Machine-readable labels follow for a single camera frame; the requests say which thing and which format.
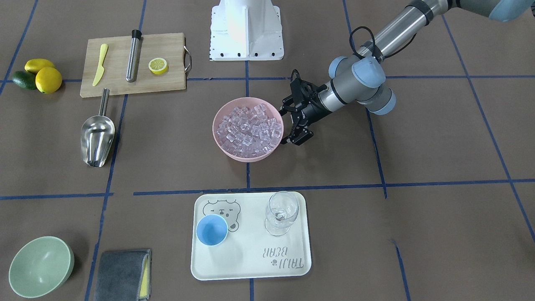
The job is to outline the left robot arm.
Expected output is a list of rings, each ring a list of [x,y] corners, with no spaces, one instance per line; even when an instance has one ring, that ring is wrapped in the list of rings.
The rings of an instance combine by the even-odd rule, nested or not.
[[[349,38],[352,54],[336,57],[329,65],[329,81],[317,86],[302,80],[293,70],[290,89],[283,99],[280,115],[290,114],[292,127],[281,144],[301,145],[313,137],[309,126],[351,102],[358,102],[376,115],[388,114],[396,95],[385,84],[382,62],[405,49],[418,31],[451,8],[507,22],[518,18],[531,6],[530,0],[413,0],[378,34],[355,45]]]

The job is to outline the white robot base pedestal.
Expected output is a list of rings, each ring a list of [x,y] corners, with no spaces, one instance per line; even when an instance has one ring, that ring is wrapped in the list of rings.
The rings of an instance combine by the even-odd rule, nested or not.
[[[211,10],[211,61],[277,61],[284,58],[278,6],[270,0],[221,0]]]

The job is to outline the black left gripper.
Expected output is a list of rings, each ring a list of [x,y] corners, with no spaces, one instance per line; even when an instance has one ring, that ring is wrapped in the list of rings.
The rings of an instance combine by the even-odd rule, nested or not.
[[[316,86],[302,79],[292,79],[291,94],[282,100],[279,114],[290,114],[292,129],[282,138],[280,145],[291,143],[301,145],[314,136],[313,131],[305,128],[325,118],[331,113],[320,101],[319,93],[327,90],[326,84]]]

